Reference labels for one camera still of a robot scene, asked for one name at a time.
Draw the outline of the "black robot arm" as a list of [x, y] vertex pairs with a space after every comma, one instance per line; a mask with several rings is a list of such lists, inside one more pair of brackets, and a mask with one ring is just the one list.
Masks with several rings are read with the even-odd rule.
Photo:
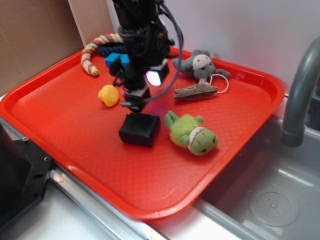
[[129, 62], [124, 65], [118, 57], [110, 66], [113, 85], [123, 86], [123, 107], [140, 112], [153, 99], [148, 80], [162, 81], [169, 73], [168, 57], [174, 40], [161, 19], [166, 16], [175, 22], [162, 0], [115, 0], [114, 8], [120, 23]]

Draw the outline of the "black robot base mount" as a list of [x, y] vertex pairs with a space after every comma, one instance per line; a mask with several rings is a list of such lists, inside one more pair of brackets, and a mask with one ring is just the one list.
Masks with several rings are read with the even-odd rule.
[[13, 140], [0, 126], [1, 230], [43, 200], [52, 165], [52, 157], [35, 142]]

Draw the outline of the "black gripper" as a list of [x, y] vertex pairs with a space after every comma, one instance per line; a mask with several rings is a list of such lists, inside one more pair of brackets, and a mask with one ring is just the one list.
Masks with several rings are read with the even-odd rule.
[[120, 60], [110, 66], [113, 86], [124, 86], [124, 105], [145, 104], [151, 94], [148, 84], [160, 87], [169, 73], [167, 58], [175, 42], [168, 38], [162, 21], [151, 21], [137, 29], [119, 27], [130, 63]]

